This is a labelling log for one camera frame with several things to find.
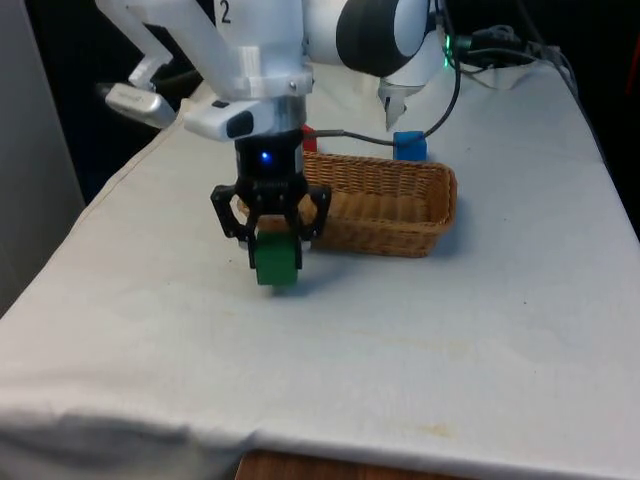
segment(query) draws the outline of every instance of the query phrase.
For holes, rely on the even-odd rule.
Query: cable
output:
[[[584,109],[584,105],[582,105],[582,102],[580,101],[580,97],[578,96],[578,93],[576,91],[574,91],[573,88],[571,88],[571,83],[569,82],[569,79],[567,79],[564,71],[562,70],[562,68],[561,68],[560,64],[558,63],[558,60],[557,60],[556,56],[553,54],[553,52],[552,52],[551,55],[548,54],[549,47],[547,46],[547,43],[544,41],[544,38],[540,34],[540,31],[538,30],[538,27],[536,27],[536,24],[534,23],[533,19],[531,18],[531,15],[529,14],[529,10],[527,9],[527,6],[524,4],[524,1],[523,0],[515,0],[515,2],[516,2],[516,6],[518,7],[518,11],[520,12],[520,16],[522,17],[522,20],[524,21],[527,29],[529,30],[529,33],[531,34],[533,39],[540,44],[542,49],[545,52],[547,52],[547,56],[549,57],[549,60],[551,61],[551,63],[553,63],[553,66],[558,71],[558,74],[560,74],[560,77],[562,78],[562,81],[565,83],[565,85],[567,86],[567,88],[571,92],[571,95],[573,96],[573,99],[575,100],[576,104],[578,105],[578,108],[580,109],[580,113],[584,117],[585,122],[587,122],[587,126],[589,127],[589,130],[591,131],[591,135],[593,136],[593,139],[594,139],[594,141],[596,143],[596,147],[598,149],[598,153],[600,153],[600,157],[602,158],[603,162],[605,164],[607,164],[607,160],[606,160],[606,157],[604,155],[604,150],[602,149],[602,144],[600,143],[600,140],[598,139],[598,136],[596,135],[596,131],[595,131],[595,128],[593,127],[593,124],[591,123],[591,120],[587,116],[587,112]]]
[[[545,63],[550,63],[553,66],[553,62],[550,60],[546,60],[544,58],[540,58],[540,57],[536,57],[535,55],[531,55],[529,53],[525,53],[525,52],[519,52],[517,50],[510,50],[508,48],[483,48],[481,50],[471,50],[469,52],[467,52],[467,55],[469,56],[476,56],[476,55],[487,55],[487,54],[492,54],[492,53],[497,53],[497,54],[504,54],[504,55],[511,55],[514,57],[518,57],[518,58],[523,58],[526,60],[531,60],[531,61],[542,61]],[[566,57],[566,55],[562,52],[552,52],[553,55],[559,55],[560,58],[563,59],[563,63],[564,66],[567,68],[567,70],[569,70],[569,75],[571,76],[571,85],[567,85],[569,87],[569,89],[571,90],[572,93],[577,93],[577,88],[578,85],[576,83],[576,75],[575,72],[573,71],[573,67],[571,66],[571,63],[569,63],[569,59]]]
[[[456,42],[456,34],[453,28],[453,22],[451,20],[451,14],[449,12],[449,7],[447,5],[446,0],[435,0],[435,2],[436,2],[436,13],[440,12],[439,3],[442,2],[442,12],[444,13],[443,17],[446,24],[446,28],[448,30],[449,37],[451,38],[452,53],[453,53],[452,57],[455,60],[455,62],[452,62],[455,70],[455,85],[453,87],[453,94],[451,96],[451,101],[449,102],[449,105],[447,106],[447,109],[445,110],[442,117],[440,117],[440,120],[438,120],[429,130],[425,131],[421,137],[416,137],[415,139],[405,141],[404,143],[402,143],[402,145],[407,145],[408,143],[425,139],[433,135],[433,133],[435,133],[447,121],[447,119],[453,112],[453,109],[455,108],[456,103],[458,102],[458,98],[460,97],[460,87],[462,84],[462,70],[460,68],[460,62],[458,61],[459,59],[458,45]],[[315,132],[311,132],[305,135],[305,138],[329,138],[329,137],[333,137],[333,138],[348,137],[348,138],[353,138],[355,140],[361,140],[363,142],[369,142],[376,145],[383,145],[387,147],[395,147],[397,145],[396,142],[393,142],[390,140],[381,140],[379,138],[368,137],[366,135],[361,135],[359,133],[354,133],[354,132],[348,132],[345,130],[317,130]]]

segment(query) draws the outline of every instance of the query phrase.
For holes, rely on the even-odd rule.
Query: table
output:
[[[340,97],[335,74],[318,72],[310,125],[383,135],[377,99]],[[398,128],[431,125],[452,84],[441,72]],[[0,322],[0,471],[222,479],[269,449],[463,477],[640,478],[640,250],[569,92],[544,65],[510,91],[465,80],[429,148],[460,184],[431,257],[312,252],[274,294],[208,200],[235,179],[233,146],[178,121]]]

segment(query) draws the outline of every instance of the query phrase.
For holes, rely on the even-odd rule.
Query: black cable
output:
[[[436,132],[444,124],[444,122],[447,121],[447,119],[453,112],[453,109],[455,108],[456,103],[458,102],[458,97],[460,97],[460,87],[462,84],[462,71],[460,69],[458,45],[456,42],[456,34],[453,28],[453,22],[451,20],[449,7],[447,5],[446,0],[435,0],[435,2],[436,2],[436,7],[435,7],[436,12],[440,12],[439,3],[442,2],[442,12],[444,13],[443,17],[446,24],[446,29],[448,31],[447,33],[451,39],[452,57],[454,60],[453,67],[455,69],[455,75],[456,75],[455,85],[453,88],[453,95],[451,96],[451,101],[449,102],[449,106],[445,110],[442,117],[440,117],[440,120],[438,120],[429,130],[425,131],[422,134],[422,137],[416,137],[415,139],[407,140],[403,142],[402,145],[407,145],[411,142],[415,142],[420,139],[425,139],[431,136],[434,132]],[[355,140],[374,143],[376,145],[383,145],[386,147],[395,147],[397,145],[396,142],[393,142],[390,140],[381,140],[379,138],[369,137],[367,135],[361,135],[359,133],[349,132],[345,130],[317,130],[315,132],[311,132],[305,135],[305,138],[328,138],[328,137],[348,137],[348,138],[353,138]]]
[[[587,112],[584,109],[584,105],[582,105],[582,102],[580,101],[580,97],[578,96],[576,89],[569,82],[569,79],[565,75],[564,70],[562,70],[562,67],[560,66],[560,63],[558,62],[558,59],[556,58],[556,55],[554,54],[554,52],[552,51],[550,52],[550,49],[547,46],[547,43],[545,42],[544,38],[540,34],[538,27],[536,27],[535,22],[531,18],[531,14],[529,13],[527,6],[524,4],[524,1],[515,0],[515,2],[516,2],[516,6],[518,7],[518,11],[520,12],[520,16],[522,17],[522,20],[524,21],[525,26],[527,27],[527,30],[529,30],[529,33],[531,34],[533,39],[540,45],[542,51],[546,54],[545,56],[548,57],[545,60],[549,60],[553,64],[554,68],[560,74],[560,78],[562,78],[564,84],[569,89],[569,92],[571,92],[573,99],[575,100],[576,104],[578,105],[578,108],[580,109],[580,113],[584,117],[584,120],[585,122],[587,122],[587,126],[591,131],[591,135],[593,136],[593,139],[596,143],[598,153],[600,153],[600,157],[602,158],[602,161],[605,163],[605,165],[607,165],[607,160],[604,155],[604,150],[602,149],[602,144],[600,143],[600,140],[596,135],[596,131],[595,131],[595,128],[593,127],[593,123],[591,123],[591,120],[589,119],[589,116],[587,115]]]

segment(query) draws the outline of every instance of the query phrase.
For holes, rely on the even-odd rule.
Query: wall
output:
[[[0,315],[83,205],[27,18],[20,0],[0,2]]]

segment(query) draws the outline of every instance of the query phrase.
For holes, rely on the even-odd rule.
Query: blue block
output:
[[[412,162],[427,161],[427,140],[423,132],[396,132],[393,134],[394,160],[409,160]]]

